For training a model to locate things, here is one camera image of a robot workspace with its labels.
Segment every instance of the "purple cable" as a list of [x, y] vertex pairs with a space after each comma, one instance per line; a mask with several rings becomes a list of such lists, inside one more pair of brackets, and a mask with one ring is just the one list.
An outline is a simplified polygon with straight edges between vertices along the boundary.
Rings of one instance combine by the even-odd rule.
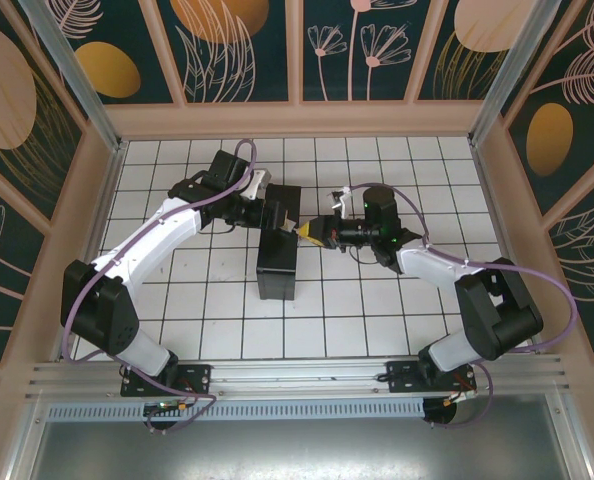
[[561, 342], [568, 335], [570, 335], [570, 332], [572, 332], [573, 329], [575, 328], [575, 324], [577, 323], [577, 316], [578, 316], [577, 304], [575, 303], [575, 297], [573, 297], [572, 293], [570, 293], [570, 290], [568, 290], [564, 284], [562, 284], [558, 280], [554, 279], [550, 275], [546, 275], [545, 273], [539, 272], [537, 270], [533, 270], [531, 268], [518, 267], [517, 265], [503, 265], [503, 264], [498, 264], [498, 263], [484, 263], [484, 262], [475, 262], [472, 260], [464, 260], [463, 258], [454, 257], [448, 253], [440, 252], [439, 250], [436, 250], [433, 247], [429, 247], [428, 251], [432, 252], [435, 255], [438, 255], [446, 260], [450, 260], [451, 262], [458, 262], [462, 265], [469, 265], [469, 266], [475, 267], [475, 268], [507, 270], [509, 272], [527, 273], [529, 275], [534, 275], [535, 277], [539, 277], [543, 280], [546, 280], [547, 282], [552, 283], [564, 294], [564, 296], [566, 297], [566, 300], [568, 301], [568, 305], [570, 306], [570, 319], [568, 320], [568, 324], [566, 325], [566, 328], [564, 328], [564, 330], [562, 330], [558, 335], [554, 336], [550, 340], [547, 340], [547, 341], [541, 342], [541, 343], [535, 343], [534, 345], [529, 345], [527, 347], [513, 348], [512, 350], [510, 350], [512, 353], [528, 353], [528, 352], [535, 352], [537, 350], [542, 350], [545, 348], [550, 348], [553, 345], [556, 345], [557, 343]]
[[486, 367], [484, 367], [481, 363], [479, 362], [473, 362], [473, 365], [475, 367], [479, 367], [481, 368], [482, 372], [484, 372], [484, 375], [486, 375], [486, 380], [488, 381], [488, 401], [486, 402], [486, 406], [484, 407], [484, 409], [479, 412], [479, 414], [470, 419], [467, 420], [465, 422], [459, 422], [459, 423], [446, 423], [446, 424], [436, 424], [442, 428], [445, 428], [446, 430], [455, 430], [458, 428], [466, 428], [466, 427], [470, 427], [473, 423], [477, 423], [479, 420], [481, 420], [482, 418], [484, 418], [486, 416], [486, 414], [488, 413], [488, 410], [490, 410], [490, 406], [493, 404], [493, 379], [490, 375], [490, 372], [488, 371], [488, 369]]
[[512, 350], [510, 350], [512, 353], [529, 353], [529, 352], [535, 352], [538, 350], [542, 350], [545, 348], [550, 348], [553, 345], [556, 345], [557, 343], [561, 342], [564, 338], [566, 338], [568, 335], [570, 335], [570, 332], [573, 331], [573, 329], [575, 328], [575, 325], [577, 323], [577, 317], [578, 317], [577, 304], [575, 303], [575, 297], [573, 297], [572, 293], [570, 293], [570, 290], [568, 290], [568, 288], [566, 288], [566, 286], [563, 283], [561, 283], [557, 279], [551, 277], [550, 275], [546, 275], [545, 273], [542, 273], [538, 270], [533, 270], [532, 268], [519, 267], [517, 265], [503, 265], [503, 264], [497, 264], [497, 263], [476, 262], [473, 260], [455, 257], [448, 253], [440, 252], [439, 250], [436, 250], [432, 246], [429, 246], [428, 242], [430, 241], [430, 233], [428, 232], [428, 226], [426, 225], [424, 216], [422, 215], [422, 213], [419, 211], [417, 206], [413, 203], [413, 201], [410, 198], [408, 198], [403, 192], [399, 191], [397, 188], [392, 187], [390, 185], [386, 185], [384, 183], [362, 183], [361, 185], [355, 185], [355, 186], [351, 186], [349, 188], [350, 188], [350, 191], [352, 192], [353, 190], [357, 190], [359, 188], [366, 188], [366, 187], [390, 188], [393, 192], [395, 192], [397, 195], [399, 195], [404, 200], [406, 200], [408, 205], [410, 205], [412, 207], [413, 211], [417, 215], [417, 218], [419, 218], [419, 221], [421, 222], [422, 227], [424, 228], [424, 236], [422, 237], [422, 241], [425, 246], [428, 246], [429, 252], [432, 252], [435, 255], [444, 258], [445, 260], [459, 263], [460, 265], [469, 265], [469, 266], [476, 267], [476, 268], [506, 270], [509, 272], [517, 272], [517, 273], [527, 273], [529, 275], [533, 275], [535, 277], [539, 277], [543, 280], [546, 280], [547, 282], [550, 282], [564, 294], [564, 296], [566, 297], [566, 300], [568, 301], [568, 305], [570, 307], [570, 318], [568, 319], [568, 324], [566, 325], [566, 328], [564, 328], [564, 330], [562, 332], [560, 332], [558, 335], [551, 338], [550, 340], [547, 340], [547, 341], [541, 342], [541, 343], [536, 343], [534, 345], [529, 345], [527, 347], [513, 348]]
[[[151, 230], [153, 230], [155, 227], [157, 227], [158, 225], [160, 225], [160, 222], [163, 222], [164, 220], [172, 217], [173, 215], [176, 215], [178, 213], [184, 212], [186, 210], [190, 210], [193, 208], [197, 208], [197, 207], [203, 207], [205, 205], [209, 205], [213, 202], [216, 202], [217, 200], [220, 200], [228, 195], [230, 195], [231, 193], [233, 193], [234, 191], [236, 191], [242, 183], [244, 183], [244, 181], [246, 181], [248, 179], [248, 177], [252, 174], [253, 169], [255, 168], [255, 164], [257, 163], [257, 147], [255, 146], [255, 144], [253, 143], [252, 140], [248, 140], [248, 139], [244, 139], [241, 140], [238, 144], [237, 147], [235, 147], [235, 156], [237, 156], [239, 154], [239, 149], [242, 145], [244, 144], [249, 144], [251, 147], [251, 153], [250, 153], [250, 165], [248, 166], [248, 170], [246, 170], [246, 172], [242, 175], [242, 177], [230, 188], [224, 190], [223, 192], [210, 197], [208, 199], [205, 200], [201, 200], [199, 202], [195, 202], [192, 203], [190, 205], [183, 205], [181, 207], [177, 207], [173, 210], [171, 210], [170, 212], [167, 212], [165, 214], [163, 214], [161, 217], [159, 217], [159, 222], [153, 222], [151, 223], [147, 228], [145, 228], [143, 231], [141, 231], [138, 235], [135, 235], [135, 238], [133, 238], [132, 240], [130, 240], [119, 252], [117, 252], [117, 255], [115, 255], [111, 261], [108, 262], [107, 265], [105, 265], [99, 272], [97, 272], [95, 274], [95, 276], [93, 276], [93, 278], [90, 279], [90, 281], [84, 286], [84, 288], [82, 288], [81, 292], [79, 292], [79, 295], [77, 295], [77, 298], [75, 299], [75, 302], [73, 303], [73, 306], [70, 309], [70, 312], [68, 313], [68, 317], [66, 319], [66, 324], [64, 325], [64, 334], [62, 336], [62, 340], [61, 340], [61, 351], [62, 351], [62, 355], [64, 357], [64, 360], [67, 363], [82, 363], [85, 362], [87, 360], [90, 360], [92, 357], [99, 355], [100, 353], [103, 353], [101, 350], [96, 350], [88, 355], [86, 355], [85, 357], [79, 359], [79, 360], [74, 360], [71, 356], [70, 356], [70, 352], [68, 351], [68, 337], [70, 336], [70, 332], [73, 326], [73, 322], [75, 321], [75, 316], [77, 315], [77, 312], [79, 310], [79, 307], [81, 307], [81, 304], [83, 303], [84, 299], [86, 298], [86, 295], [88, 295], [88, 293], [92, 290], [93, 286], [106, 274], [108, 273], [108, 271], [117, 263], [119, 263], [119, 261], [121, 261], [122, 258], [124, 258], [124, 256], [130, 251], [131, 248], [133, 248], [135, 246], [135, 244], [141, 240], [142, 238], [144, 238]], [[120, 363], [122, 363], [124, 366], [129, 367], [128, 364], [126, 364], [125, 362], [119, 360], [116, 357], [115, 360], [118, 360]], [[142, 371], [136, 369], [136, 368], [132, 368], [132, 370], [139, 375], [141, 378], [143, 378], [145, 381], [147, 381], [148, 383], [150, 383], [151, 385], [159, 388], [160, 390], [163, 390], [165, 392], [168, 393], [172, 393], [174, 395], [181, 395], [181, 396], [186, 396], [186, 397], [193, 397], [195, 399], [211, 399], [211, 402], [208, 403], [208, 405], [206, 405], [205, 407], [203, 407], [197, 414], [193, 415], [190, 419], [188, 420], [184, 420], [183, 422], [178, 422], [180, 424], [182, 424], [182, 426], [188, 425], [190, 423], [192, 423], [192, 421], [195, 420], [195, 418], [197, 418], [198, 416], [200, 416], [201, 414], [203, 414], [208, 408], [210, 408], [216, 401], [217, 401], [217, 397], [215, 397], [214, 395], [202, 395], [202, 394], [196, 394], [196, 393], [189, 393], [189, 392], [183, 392], [181, 390], [175, 390], [173, 388], [169, 388], [166, 387], [165, 385], [160, 384], [159, 382], [157, 382], [156, 380], [153, 380], [152, 378], [150, 378], [148, 375], [146, 375], [145, 373], [143, 373]]]
[[[570, 290], [568, 290], [568, 288], [566, 288], [566, 286], [564, 284], [562, 284], [561, 282], [559, 282], [557, 279], [551, 277], [550, 275], [546, 275], [545, 273], [539, 272], [537, 270], [533, 270], [531, 268], [518, 267], [516, 265], [504, 265], [504, 264], [496, 264], [496, 263], [475, 262], [475, 261], [471, 261], [468, 259], [455, 257], [448, 253], [440, 252], [439, 250], [436, 250], [435, 248], [430, 246], [430, 244], [429, 244], [430, 233], [428, 231], [428, 226], [426, 225], [424, 216], [422, 215], [422, 213], [419, 211], [417, 206], [413, 203], [413, 201], [410, 198], [408, 198], [403, 192], [399, 191], [397, 188], [392, 187], [390, 185], [386, 185], [384, 183], [362, 183], [361, 185], [356, 185], [354, 187], [351, 186], [349, 188], [350, 188], [350, 191], [352, 192], [353, 190], [357, 190], [359, 188], [365, 188], [365, 187], [390, 188], [397, 195], [399, 195], [404, 200], [406, 200], [406, 202], [408, 203], [408, 205], [411, 206], [411, 208], [417, 215], [417, 218], [419, 218], [419, 221], [422, 224], [422, 227], [424, 229], [422, 243], [424, 244], [425, 247], [428, 248], [429, 252], [434, 253], [435, 255], [438, 255], [439, 257], [442, 257], [442, 258], [449, 260], [451, 262], [459, 263], [461, 265], [469, 265], [469, 266], [473, 266], [476, 268], [507, 270], [510, 272], [517, 272], [517, 273], [527, 273], [527, 274], [539, 277], [543, 280], [546, 280], [546, 281], [552, 283], [559, 290], [561, 290], [561, 292], [566, 297], [566, 300], [568, 301], [568, 304], [570, 306], [570, 318], [568, 320], [568, 324], [566, 325], [566, 328], [564, 328], [564, 330], [562, 332], [560, 332], [558, 335], [556, 335], [555, 337], [551, 338], [550, 340], [548, 340], [546, 342], [537, 343], [537, 344], [530, 345], [527, 347], [516, 347], [516, 348], [513, 348], [510, 350], [512, 353], [529, 353], [529, 352], [534, 352], [534, 351], [541, 350], [544, 348], [550, 348], [553, 345], [561, 342], [564, 338], [566, 338], [570, 334], [570, 332], [573, 331], [573, 329], [575, 328], [575, 324], [577, 323], [577, 317], [578, 317], [577, 304], [575, 303], [575, 298], [573, 297], [572, 293], [570, 293]], [[466, 422], [456, 423], [453, 425], [451, 425], [451, 424], [440, 425], [441, 427], [443, 427], [445, 429], [458, 429], [458, 428], [469, 427], [472, 424], [474, 424], [475, 422], [478, 422], [479, 420], [481, 420], [488, 413], [488, 410], [490, 410], [490, 406], [493, 403], [493, 379], [492, 379], [492, 376], [490, 375], [490, 372], [488, 371], [488, 369], [486, 367], [484, 367], [481, 364], [481, 362], [483, 362], [483, 359], [479, 360], [477, 362], [473, 362], [473, 365], [481, 368], [481, 370], [484, 372], [484, 375], [486, 375], [486, 379], [488, 380], [489, 393], [488, 393], [488, 402], [486, 402], [486, 406], [475, 418], [473, 418], [471, 420], [468, 420]]]

